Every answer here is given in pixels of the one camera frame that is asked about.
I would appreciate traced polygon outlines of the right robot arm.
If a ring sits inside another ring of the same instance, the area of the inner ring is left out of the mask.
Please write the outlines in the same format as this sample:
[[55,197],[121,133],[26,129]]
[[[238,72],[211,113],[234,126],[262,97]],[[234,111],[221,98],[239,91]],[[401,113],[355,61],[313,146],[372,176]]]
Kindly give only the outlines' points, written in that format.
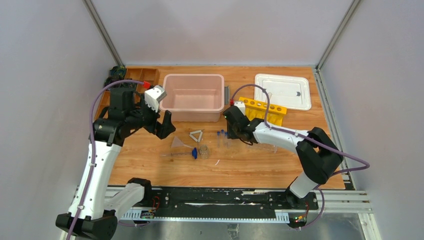
[[310,191],[326,184],[343,161],[341,152],[319,127],[294,130],[260,118],[249,120],[235,105],[226,109],[223,116],[230,139],[239,139],[248,145],[274,145],[297,154],[302,172],[289,185],[285,195],[286,204],[292,209],[301,207]]

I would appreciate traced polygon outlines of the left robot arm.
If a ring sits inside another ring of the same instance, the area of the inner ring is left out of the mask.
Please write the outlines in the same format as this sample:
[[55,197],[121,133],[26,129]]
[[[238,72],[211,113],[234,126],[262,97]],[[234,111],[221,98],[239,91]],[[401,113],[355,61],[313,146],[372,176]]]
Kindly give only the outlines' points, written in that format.
[[110,92],[107,118],[90,120],[87,162],[75,198],[66,213],[56,217],[55,225],[68,233],[90,240],[110,240],[119,220],[135,204],[149,206],[153,201],[152,184],[147,179],[131,178],[111,199],[106,190],[115,161],[126,138],[136,131],[165,139],[175,131],[171,112],[159,122],[160,102],[166,91],[152,86],[139,95],[133,88],[114,88]]

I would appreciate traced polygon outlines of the clear glass test tube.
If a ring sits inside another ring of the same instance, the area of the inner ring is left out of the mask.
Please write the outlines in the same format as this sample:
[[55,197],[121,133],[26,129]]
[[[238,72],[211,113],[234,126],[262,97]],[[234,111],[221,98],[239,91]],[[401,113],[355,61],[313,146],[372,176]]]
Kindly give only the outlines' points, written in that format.
[[272,93],[267,92],[267,95],[268,95],[268,102],[271,103]]

